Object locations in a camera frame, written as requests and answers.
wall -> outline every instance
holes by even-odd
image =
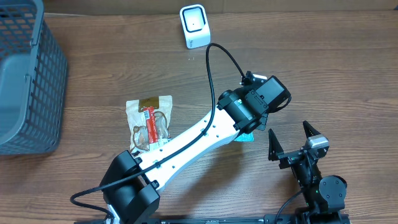
[[[392,10],[398,0],[44,0],[46,12],[83,15],[178,14],[189,4],[207,13]]]

red label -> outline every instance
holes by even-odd
[[[151,106],[148,108],[144,108],[144,116],[147,120],[149,143],[155,143],[157,142],[157,131],[155,125],[154,107]]]

plastic basket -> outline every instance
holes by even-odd
[[[57,148],[68,63],[41,0],[0,1],[0,154]]]

food package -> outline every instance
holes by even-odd
[[[136,156],[153,151],[168,143],[172,96],[156,96],[126,102],[131,132],[130,150]]]

wooden table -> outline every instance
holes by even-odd
[[[213,42],[243,70],[276,75],[293,100],[270,115],[286,151],[304,144],[308,120],[330,140],[323,176],[348,181],[353,223],[398,223],[398,13],[293,12],[209,15]],[[0,223],[103,218],[69,202],[99,184],[129,147],[127,100],[172,95],[172,136],[210,109],[205,48],[187,50],[178,15],[48,18],[70,64],[63,134],[52,154],[0,158]],[[218,49],[216,95],[239,86]],[[276,213],[296,191],[289,169],[267,159],[266,132],[208,153],[162,193],[157,217],[250,217]],[[105,206],[102,195],[83,199]],[[302,197],[285,212],[303,206]]]

